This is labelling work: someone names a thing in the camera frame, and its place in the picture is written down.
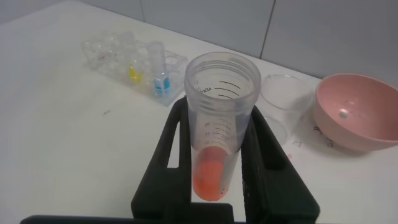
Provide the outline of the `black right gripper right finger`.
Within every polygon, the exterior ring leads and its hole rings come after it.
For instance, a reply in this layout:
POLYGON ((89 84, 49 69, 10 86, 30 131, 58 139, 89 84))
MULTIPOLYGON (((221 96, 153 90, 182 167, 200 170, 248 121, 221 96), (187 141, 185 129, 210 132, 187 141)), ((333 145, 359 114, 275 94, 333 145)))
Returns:
POLYGON ((316 223, 320 206, 257 107, 250 115, 241 159, 247 223, 316 223))

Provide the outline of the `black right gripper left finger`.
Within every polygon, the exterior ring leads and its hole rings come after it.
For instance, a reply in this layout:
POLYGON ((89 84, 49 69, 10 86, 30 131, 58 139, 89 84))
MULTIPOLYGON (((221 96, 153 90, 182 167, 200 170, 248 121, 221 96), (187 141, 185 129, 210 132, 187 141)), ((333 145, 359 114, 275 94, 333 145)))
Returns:
POLYGON ((134 218, 162 218, 167 207, 191 202, 190 128, 187 98, 177 100, 166 120, 159 142, 134 194, 134 218), (179 131, 177 168, 168 168, 176 129, 179 131))

